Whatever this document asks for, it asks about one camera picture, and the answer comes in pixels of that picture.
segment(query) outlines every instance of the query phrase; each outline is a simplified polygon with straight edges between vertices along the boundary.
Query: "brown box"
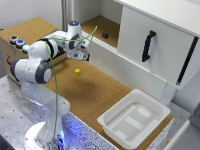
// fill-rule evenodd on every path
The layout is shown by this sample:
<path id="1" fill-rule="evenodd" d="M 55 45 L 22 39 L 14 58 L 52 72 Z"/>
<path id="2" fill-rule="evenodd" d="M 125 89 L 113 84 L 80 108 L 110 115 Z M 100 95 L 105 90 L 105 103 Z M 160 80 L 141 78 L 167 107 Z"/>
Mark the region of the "brown box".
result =
<path id="1" fill-rule="evenodd" d="M 11 62 L 17 58 L 28 58 L 28 55 L 23 53 L 21 49 L 18 49 L 15 45 L 10 44 L 11 36 L 16 35 L 20 39 L 25 40 L 26 44 L 31 45 L 55 29 L 57 29 L 57 27 L 54 25 L 39 17 L 36 17 L 0 31 L 0 49 L 6 74 L 16 81 L 10 72 Z M 63 55 L 60 55 L 54 59 L 54 64 L 58 64 L 64 61 L 66 58 L 67 54 L 64 53 Z"/>

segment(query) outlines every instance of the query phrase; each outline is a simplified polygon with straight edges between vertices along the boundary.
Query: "cabinet door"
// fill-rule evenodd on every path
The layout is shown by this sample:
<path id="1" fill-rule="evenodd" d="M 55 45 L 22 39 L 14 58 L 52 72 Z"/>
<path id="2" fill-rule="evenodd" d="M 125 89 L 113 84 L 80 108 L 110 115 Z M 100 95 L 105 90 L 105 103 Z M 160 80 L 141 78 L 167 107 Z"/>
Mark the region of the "cabinet door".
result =
<path id="1" fill-rule="evenodd" d="M 142 55 L 147 36 L 154 31 L 149 52 Z M 124 6 L 117 52 L 152 73 L 177 84 L 194 36 Z"/>

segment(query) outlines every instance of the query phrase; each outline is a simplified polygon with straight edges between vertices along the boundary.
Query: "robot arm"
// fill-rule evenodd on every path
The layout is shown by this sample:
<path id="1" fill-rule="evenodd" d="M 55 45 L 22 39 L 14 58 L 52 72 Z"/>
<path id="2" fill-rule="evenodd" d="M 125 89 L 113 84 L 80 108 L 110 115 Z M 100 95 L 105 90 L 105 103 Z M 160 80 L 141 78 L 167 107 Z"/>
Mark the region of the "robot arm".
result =
<path id="1" fill-rule="evenodd" d="M 36 137 L 38 141 L 36 144 L 41 149 L 49 149 L 49 145 L 52 145 L 56 118 L 56 94 L 42 85 L 49 82 L 52 75 L 51 67 L 47 62 L 50 58 L 47 46 L 52 58 L 57 55 L 58 46 L 64 48 L 69 58 L 85 60 L 85 56 L 89 54 L 89 41 L 81 40 L 82 30 L 80 23 L 76 21 L 69 22 L 68 29 L 67 33 L 56 31 L 35 42 L 28 49 L 29 58 L 16 59 L 12 61 L 10 67 L 12 75 L 22 83 L 22 94 L 27 99 L 48 108 L 45 124 Z M 56 135 L 60 137 L 61 132 L 63 132 L 62 115 L 69 112 L 70 103 L 59 95 L 58 108 Z M 58 149 L 66 149 L 65 139 L 61 140 L 64 144 Z"/>

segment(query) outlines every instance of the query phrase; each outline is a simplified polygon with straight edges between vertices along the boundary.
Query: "cork surface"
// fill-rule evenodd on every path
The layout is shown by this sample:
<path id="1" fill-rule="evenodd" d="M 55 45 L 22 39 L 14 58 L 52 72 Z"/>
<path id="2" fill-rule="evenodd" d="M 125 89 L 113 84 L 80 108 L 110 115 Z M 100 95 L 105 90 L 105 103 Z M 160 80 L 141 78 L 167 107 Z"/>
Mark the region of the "cork surface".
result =
<path id="1" fill-rule="evenodd" d="M 97 122 L 97 118 L 130 93 L 131 89 L 87 62 L 67 59 L 55 68 L 58 93 L 70 102 L 70 111 L 120 150 L 123 150 L 105 134 L 103 127 Z M 81 70 L 80 76 L 75 75 L 75 69 Z M 55 92 L 54 76 L 45 86 Z M 145 150 L 172 119 L 173 116 L 169 115 L 136 150 Z"/>
<path id="2" fill-rule="evenodd" d="M 98 29 L 95 32 L 94 36 L 117 48 L 120 25 L 103 16 L 98 16 L 92 20 L 81 24 L 82 30 L 87 33 L 91 33 L 94 30 L 95 26 L 97 26 Z M 109 38 L 102 38 L 103 32 L 107 32 Z"/>
<path id="3" fill-rule="evenodd" d="M 10 42 L 10 37 L 16 35 L 19 39 L 25 40 L 26 44 L 31 45 L 55 29 L 56 26 L 36 17 L 1 31 L 0 36 Z"/>

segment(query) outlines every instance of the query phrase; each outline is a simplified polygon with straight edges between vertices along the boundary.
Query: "small yellow object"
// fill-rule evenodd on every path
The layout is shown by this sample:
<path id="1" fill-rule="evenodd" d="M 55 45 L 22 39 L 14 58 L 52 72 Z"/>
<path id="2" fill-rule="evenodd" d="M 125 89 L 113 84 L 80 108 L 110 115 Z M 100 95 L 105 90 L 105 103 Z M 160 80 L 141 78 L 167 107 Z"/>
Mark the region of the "small yellow object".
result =
<path id="1" fill-rule="evenodd" d="M 77 76 L 80 76 L 81 70 L 80 70 L 80 69 L 76 69 L 76 70 L 75 70 L 75 74 L 76 74 Z"/>

